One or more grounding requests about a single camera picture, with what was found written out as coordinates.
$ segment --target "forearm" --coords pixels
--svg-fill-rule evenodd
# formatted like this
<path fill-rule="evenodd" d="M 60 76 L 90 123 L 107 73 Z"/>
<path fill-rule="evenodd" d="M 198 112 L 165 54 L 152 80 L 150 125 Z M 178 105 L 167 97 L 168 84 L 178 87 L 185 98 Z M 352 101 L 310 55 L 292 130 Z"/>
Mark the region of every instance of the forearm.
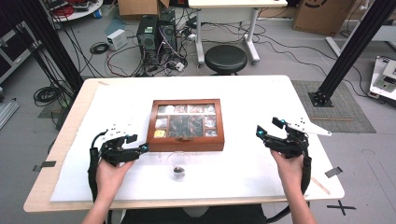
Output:
<path fill-rule="evenodd" d="M 289 202 L 293 224 L 317 223 L 300 190 L 288 191 L 286 197 Z"/>
<path fill-rule="evenodd" d="M 88 224 L 88 223 L 102 224 L 106 218 L 107 212 L 111 204 L 112 204 L 112 200 L 102 199 L 98 197 L 95 203 L 93 204 L 93 207 L 82 221 L 82 224 Z"/>

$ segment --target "floor mat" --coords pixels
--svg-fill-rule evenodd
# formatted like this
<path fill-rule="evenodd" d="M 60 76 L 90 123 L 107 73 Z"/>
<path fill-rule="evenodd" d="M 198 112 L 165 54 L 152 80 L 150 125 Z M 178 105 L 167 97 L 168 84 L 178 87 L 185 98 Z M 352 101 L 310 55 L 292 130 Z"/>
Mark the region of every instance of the floor mat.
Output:
<path fill-rule="evenodd" d="M 321 81 L 293 80 L 292 84 L 311 122 L 332 133 L 376 133 L 344 82 L 332 95 L 333 107 L 314 107 L 311 103 L 308 93 L 316 92 Z"/>

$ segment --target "hand-mounted controller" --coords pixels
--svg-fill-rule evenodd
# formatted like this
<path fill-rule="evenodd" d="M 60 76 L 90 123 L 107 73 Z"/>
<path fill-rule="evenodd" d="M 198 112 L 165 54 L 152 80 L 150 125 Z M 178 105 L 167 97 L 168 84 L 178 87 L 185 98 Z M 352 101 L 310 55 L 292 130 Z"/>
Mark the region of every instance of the hand-mounted controller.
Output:
<path fill-rule="evenodd" d="M 258 136 L 265 144 L 266 147 L 271 148 L 274 151 L 285 154 L 286 158 L 299 157 L 301 154 L 304 155 L 303 159 L 303 176 L 301 181 L 301 191 L 304 194 L 309 186 L 311 180 L 311 158 L 308 155 L 308 135 L 306 133 L 316 133 L 323 135 L 332 135 L 331 132 L 326 131 L 319 126 L 305 122 L 301 119 L 295 123 L 287 123 L 283 119 L 273 118 L 273 124 L 283 129 L 285 128 L 287 137 L 285 139 L 278 138 L 268 134 L 260 125 L 257 125 L 256 136 Z M 273 217 L 267 218 L 267 223 L 274 223 L 279 221 L 282 217 L 290 212 L 290 208 L 287 206 L 285 209 L 277 213 Z"/>
<path fill-rule="evenodd" d="M 101 137 L 105 141 L 100 151 L 94 147 L 95 141 Z M 125 131 L 112 128 L 103 133 L 99 133 L 92 141 L 91 151 L 97 157 L 101 157 L 112 165 L 117 165 L 120 162 L 135 161 L 139 159 L 140 155 L 149 151 L 149 144 L 145 143 L 135 148 L 123 148 L 125 143 L 132 143 L 137 140 L 137 134 L 129 135 Z"/>
<path fill-rule="evenodd" d="M 132 136 L 125 135 L 115 139 L 108 140 L 102 144 L 99 156 L 105 159 L 112 165 L 117 165 L 120 162 L 135 161 L 139 159 L 140 155 L 149 151 L 147 143 L 135 148 L 122 148 L 124 143 L 132 143 L 137 139 L 137 134 Z"/>
<path fill-rule="evenodd" d="M 90 168 L 88 169 L 88 181 L 90 184 L 92 198 L 95 202 L 98 188 L 96 184 L 96 170 L 99 162 L 99 158 L 103 158 L 113 166 L 116 166 L 120 162 L 135 161 L 139 159 L 140 155 L 149 151 L 149 144 L 145 143 L 135 148 L 123 148 L 122 145 L 125 143 L 132 143 L 137 140 L 137 134 L 129 135 L 127 132 L 112 128 L 103 133 L 97 134 L 91 145 L 90 155 L 91 162 Z M 100 151 L 95 147 L 96 140 L 101 137 L 100 140 L 105 141 Z"/>
<path fill-rule="evenodd" d="M 304 148 L 308 148 L 308 137 L 305 133 L 292 129 L 283 119 L 273 118 L 272 122 L 279 129 L 285 127 L 287 137 L 282 139 L 272 136 L 260 125 L 257 125 L 256 136 L 264 142 L 266 147 L 285 154 L 286 158 L 299 157 Z"/>
<path fill-rule="evenodd" d="M 286 155 L 286 158 L 298 157 L 304 153 L 308 157 L 308 135 L 307 133 L 316 133 L 322 135 L 332 135 L 331 132 L 320 128 L 319 126 L 300 119 L 295 123 L 287 123 L 283 119 L 273 118 L 273 124 L 283 129 L 287 137 L 285 139 L 278 138 L 268 134 L 260 125 L 257 125 L 256 136 L 258 136 L 266 147 Z"/>

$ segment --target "white desk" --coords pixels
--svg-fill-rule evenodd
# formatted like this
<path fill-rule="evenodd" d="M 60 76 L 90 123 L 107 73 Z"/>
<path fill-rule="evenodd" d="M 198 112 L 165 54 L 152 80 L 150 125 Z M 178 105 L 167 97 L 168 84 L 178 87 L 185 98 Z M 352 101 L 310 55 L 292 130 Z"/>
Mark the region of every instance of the white desk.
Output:
<path fill-rule="evenodd" d="M 152 100 L 220 98 L 225 145 L 222 152 L 191 153 L 185 179 L 175 181 L 168 153 L 149 152 L 125 176 L 113 209 L 285 202 L 270 151 L 256 137 L 257 125 L 285 137 L 272 117 L 308 119 L 286 76 L 154 77 L 88 79 L 62 127 L 24 205 L 26 212 L 84 210 L 92 206 L 88 186 L 92 139 L 113 123 L 132 122 L 137 144 L 146 141 Z M 344 190 L 323 146 L 309 134 L 312 176 L 307 200 L 339 199 Z"/>
<path fill-rule="evenodd" d="M 247 47 L 252 58 L 253 63 L 257 63 L 260 61 L 259 54 L 257 53 L 256 48 L 253 45 L 253 33 L 254 27 L 256 25 L 257 16 L 259 14 L 260 7 L 285 7 L 288 5 L 286 0 L 237 0 L 237 1 L 226 1 L 226 0 L 190 0 L 189 6 L 192 8 L 197 8 L 197 34 L 195 37 L 195 45 L 197 48 L 197 56 L 198 56 L 198 63 L 203 64 L 205 63 L 205 54 L 204 49 L 202 46 L 202 34 L 201 34 L 201 22 L 206 21 L 209 18 L 209 14 L 206 13 L 205 16 L 202 15 L 202 9 L 209 9 L 212 8 L 213 10 L 209 11 L 209 13 L 214 14 L 218 19 L 221 17 L 230 18 L 240 18 L 241 14 L 246 14 L 247 11 L 247 18 L 243 19 L 243 21 L 250 20 L 250 26 L 248 30 L 248 34 L 245 35 L 245 41 L 247 43 Z M 219 8 L 226 8 L 226 11 L 221 11 Z"/>

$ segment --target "black stool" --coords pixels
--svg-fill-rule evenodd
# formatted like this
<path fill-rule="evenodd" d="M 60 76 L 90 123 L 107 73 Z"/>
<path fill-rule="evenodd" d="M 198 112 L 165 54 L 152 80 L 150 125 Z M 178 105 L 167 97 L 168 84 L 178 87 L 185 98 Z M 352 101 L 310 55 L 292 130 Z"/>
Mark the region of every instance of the black stool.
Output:
<path fill-rule="evenodd" d="M 248 56 L 236 46 L 218 45 L 206 52 L 205 63 L 216 75 L 230 76 L 247 65 Z"/>

